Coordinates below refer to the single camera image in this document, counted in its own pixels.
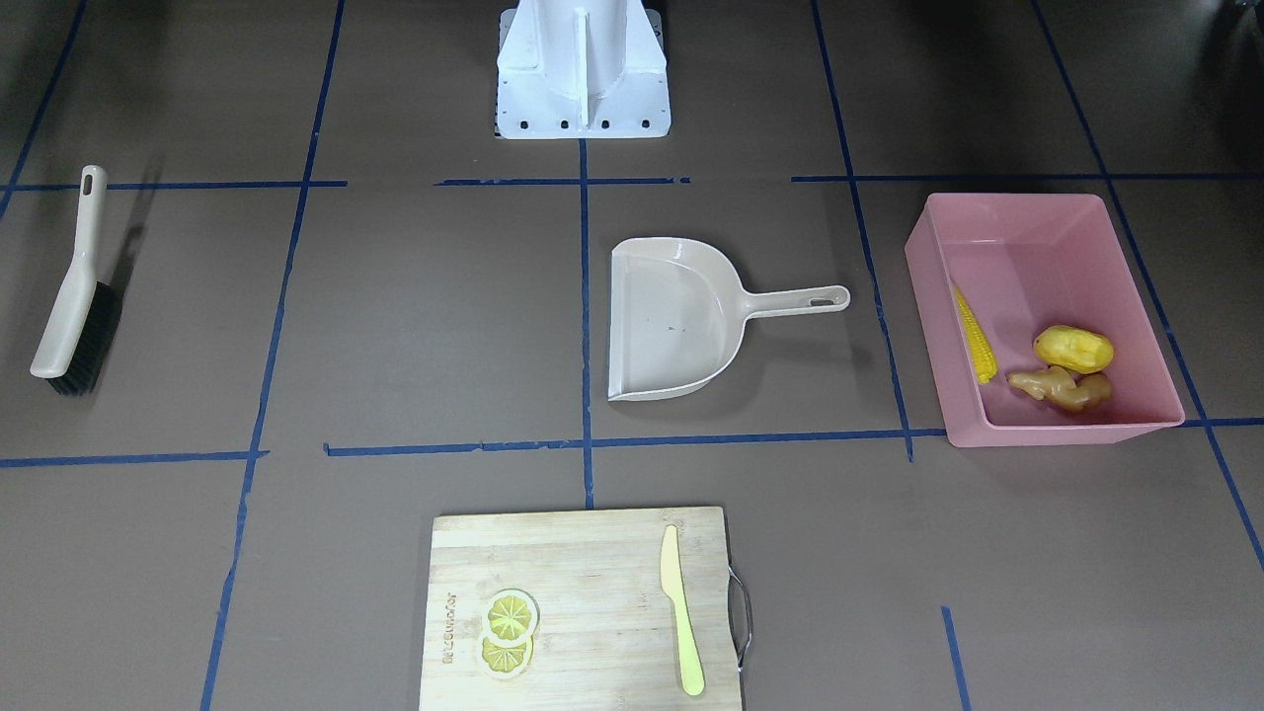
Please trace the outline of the beige plastic dustpan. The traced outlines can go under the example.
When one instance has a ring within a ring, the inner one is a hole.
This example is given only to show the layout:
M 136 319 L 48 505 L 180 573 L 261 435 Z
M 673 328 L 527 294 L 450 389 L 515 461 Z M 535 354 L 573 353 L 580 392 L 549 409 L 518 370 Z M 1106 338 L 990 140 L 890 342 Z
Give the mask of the beige plastic dustpan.
M 849 306 L 849 288 L 750 292 L 719 249 L 678 237 L 641 237 L 612 250 L 608 372 L 611 402 L 695 392 L 723 372 L 750 320 Z

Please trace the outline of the yellow corn cob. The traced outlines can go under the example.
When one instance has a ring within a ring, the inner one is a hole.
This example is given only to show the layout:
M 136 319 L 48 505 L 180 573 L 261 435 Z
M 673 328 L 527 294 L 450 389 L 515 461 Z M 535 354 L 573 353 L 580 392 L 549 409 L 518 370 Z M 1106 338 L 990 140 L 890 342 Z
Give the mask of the yellow corn cob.
M 988 385 L 999 374 L 996 353 L 962 288 L 953 283 L 953 291 L 975 377 L 980 385 Z

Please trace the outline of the brown toy ginger root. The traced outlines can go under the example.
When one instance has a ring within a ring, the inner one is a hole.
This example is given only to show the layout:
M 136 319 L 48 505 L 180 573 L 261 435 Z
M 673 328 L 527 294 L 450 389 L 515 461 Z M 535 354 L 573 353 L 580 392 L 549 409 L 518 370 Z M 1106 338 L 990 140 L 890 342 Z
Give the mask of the brown toy ginger root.
M 1007 373 L 1007 386 L 1038 402 L 1049 402 L 1066 412 L 1095 410 L 1114 397 L 1111 381 L 1102 373 L 1074 376 L 1071 369 L 1050 366 L 1044 369 L 1016 369 Z

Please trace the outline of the wooden hand brush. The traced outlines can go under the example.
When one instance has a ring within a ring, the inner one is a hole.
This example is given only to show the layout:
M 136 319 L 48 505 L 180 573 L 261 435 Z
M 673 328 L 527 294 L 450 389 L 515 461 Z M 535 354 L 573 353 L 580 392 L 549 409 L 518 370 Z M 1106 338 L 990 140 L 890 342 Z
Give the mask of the wooden hand brush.
M 99 240 L 107 199 L 107 171 L 82 168 L 75 243 L 29 372 L 62 396 L 90 393 L 107 356 L 120 300 L 99 280 Z

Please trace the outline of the pink plastic bin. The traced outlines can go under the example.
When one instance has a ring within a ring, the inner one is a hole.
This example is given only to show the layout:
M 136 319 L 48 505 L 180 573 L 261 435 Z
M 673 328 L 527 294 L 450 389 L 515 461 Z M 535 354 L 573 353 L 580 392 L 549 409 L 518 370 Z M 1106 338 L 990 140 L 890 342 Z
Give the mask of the pink plastic bin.
M 1186 412 L 1105 202 L 1090 194 L 933 194 L 905 244 L 945 424 L 958 448 L 1106 444 L 1176 428 Z M 999 361 L 980 385 L 954 301 L 962 288 Z M 1052 325 L 1107 337 L 1114 397 L 1079 414 L 1007 386 L 1044 369 Z

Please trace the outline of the yellow plastic knife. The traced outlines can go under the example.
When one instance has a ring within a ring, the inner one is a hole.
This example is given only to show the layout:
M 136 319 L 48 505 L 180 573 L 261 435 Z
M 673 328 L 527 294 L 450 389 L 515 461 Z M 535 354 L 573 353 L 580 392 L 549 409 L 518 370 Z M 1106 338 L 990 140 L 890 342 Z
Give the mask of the yellow plastic knife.
M 698 652 L 696 639 L 691 633 L 691 617 L 686 590 L 683 584 L 683 566 L 680 559 L 680 536 L 678 528 L 669 522 L 664 528 L 660 547 L 660 584 L 671 603 L 672 630 L 678 662 L 678 683 L 683 693 L 690 697 L 700 696 L 707 688 L 705 673 Z

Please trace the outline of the bamboo cutting board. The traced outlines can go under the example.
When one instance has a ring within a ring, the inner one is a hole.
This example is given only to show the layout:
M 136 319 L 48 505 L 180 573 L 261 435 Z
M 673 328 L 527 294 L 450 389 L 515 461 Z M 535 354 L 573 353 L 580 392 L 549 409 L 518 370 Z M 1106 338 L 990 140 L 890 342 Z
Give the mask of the bamboo cutting board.
M 660 584 L 664 528 L 678 528 L 691 633 L 705 673 L 678 678 L 672 605 Z M 741 710 L 731 541 L 718 506 L 600 512 L 444 514 L 431 529 L 420 671 L 423 710 Z M 540 622 L 523 676 L 479 671 L 492 595 L 533 595 Z

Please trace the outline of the lemon slice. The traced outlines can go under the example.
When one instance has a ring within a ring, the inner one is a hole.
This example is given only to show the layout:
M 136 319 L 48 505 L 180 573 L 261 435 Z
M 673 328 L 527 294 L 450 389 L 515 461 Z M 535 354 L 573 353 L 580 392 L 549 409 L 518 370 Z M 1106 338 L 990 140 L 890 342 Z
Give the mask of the lemon slice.
M 488 598 L 480 621 L 495 645 L 517 646 L 533 636 L 540 609 L 533 595 L 525 590 L 501 590 Z
M 527 636 L 518 644 L 501 644 L 490 636 L 479 638 L 477 662 L 479 671 L 492 679 L 512 679 L 523 676 L 533 658 L 533 638 Z

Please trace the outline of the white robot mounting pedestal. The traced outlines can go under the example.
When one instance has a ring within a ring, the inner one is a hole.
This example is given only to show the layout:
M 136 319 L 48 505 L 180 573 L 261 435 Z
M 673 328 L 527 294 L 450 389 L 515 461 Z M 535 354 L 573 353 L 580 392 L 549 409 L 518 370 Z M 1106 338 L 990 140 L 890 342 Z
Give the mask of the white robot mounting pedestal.
M 672 129 L 661 10 L 642 1 L 520 1 L 501 13 L 495 135 L 661 138 Z

